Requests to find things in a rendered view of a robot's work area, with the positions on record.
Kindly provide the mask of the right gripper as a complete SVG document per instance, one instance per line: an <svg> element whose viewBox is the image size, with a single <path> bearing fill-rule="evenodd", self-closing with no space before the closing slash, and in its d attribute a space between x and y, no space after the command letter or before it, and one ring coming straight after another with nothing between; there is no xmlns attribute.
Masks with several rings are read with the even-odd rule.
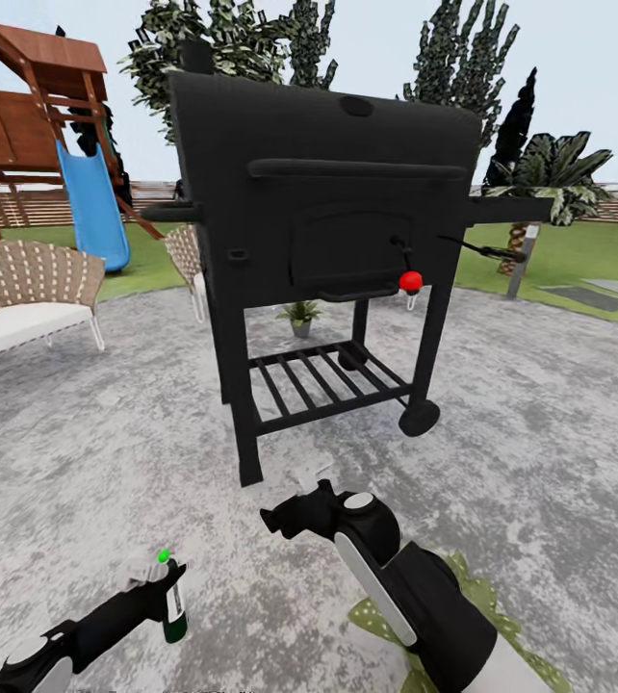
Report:
<svg viewBox="0 0 618 693"><path fill-rule="evenodd" d="M328 478L318 480L318 490L308 496L292 496L277 505L272 511L260 509L262 519L271 532L281 530L282 535L290 540L305 528L318 533L316 528L316 509L327 496L335 496L333 485Z"/></svg>

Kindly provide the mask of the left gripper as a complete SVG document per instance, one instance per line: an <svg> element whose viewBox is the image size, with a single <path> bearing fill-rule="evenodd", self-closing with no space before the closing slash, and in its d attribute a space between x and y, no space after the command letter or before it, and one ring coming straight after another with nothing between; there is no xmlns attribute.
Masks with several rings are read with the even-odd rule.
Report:
<svg viewBox="0 0 618 693"><path fill-rule="evenodd" d="M144 586L136 586L130 592L121 592L98 606L104 611L110 624L110 646L112 647L123 636L126 636L144 619L163 623L168 616L167 590L180 581L187 565L183 564L161 582L147 582Z"/></svg>

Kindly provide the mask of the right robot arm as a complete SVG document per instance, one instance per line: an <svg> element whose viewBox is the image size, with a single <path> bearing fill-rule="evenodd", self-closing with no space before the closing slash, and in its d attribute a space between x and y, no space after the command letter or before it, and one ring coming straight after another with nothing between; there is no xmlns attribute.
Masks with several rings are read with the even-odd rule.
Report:
<svg viewBox="0 0 618 693"><path fill-rule="evenodd" d="M397 517L375 494L335 496L326 452L296 467L296 496L260 509L271 532L290 540L305 528L332 539L408 652L423 662L438 693L554 693L460 591L456 573L416 542L402 549Z"/></svg>

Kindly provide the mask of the insectifuge atomizer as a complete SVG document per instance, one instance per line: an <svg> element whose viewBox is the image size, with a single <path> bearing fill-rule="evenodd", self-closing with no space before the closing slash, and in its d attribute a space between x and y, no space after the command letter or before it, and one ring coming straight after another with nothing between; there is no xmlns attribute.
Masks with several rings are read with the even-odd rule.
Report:
<svg viewBox="0 0 618 693"><path fill-rule="evenodd" d="M175 559L171 557L171 552L160 553L158 559L166 562L169 571L178 567ZM167 590L167 611L168 616L163 621L164 635L166 642L173 644L183 638L188 629L180 581Z"/></svg>

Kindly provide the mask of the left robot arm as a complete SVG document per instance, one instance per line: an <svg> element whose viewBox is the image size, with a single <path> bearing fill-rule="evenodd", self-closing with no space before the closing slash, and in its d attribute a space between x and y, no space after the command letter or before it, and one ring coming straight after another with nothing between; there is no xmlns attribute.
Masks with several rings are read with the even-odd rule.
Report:
<svg viewBox="0 0 618 693"><path fill-rule="evenodd" d="M79 622L65 620L6 657L0 693L65 693L71 675L84 671L144 619L163 623L167 590L185 571L185 564L169 571L166 562L126 558L115 596Z"/></svg>

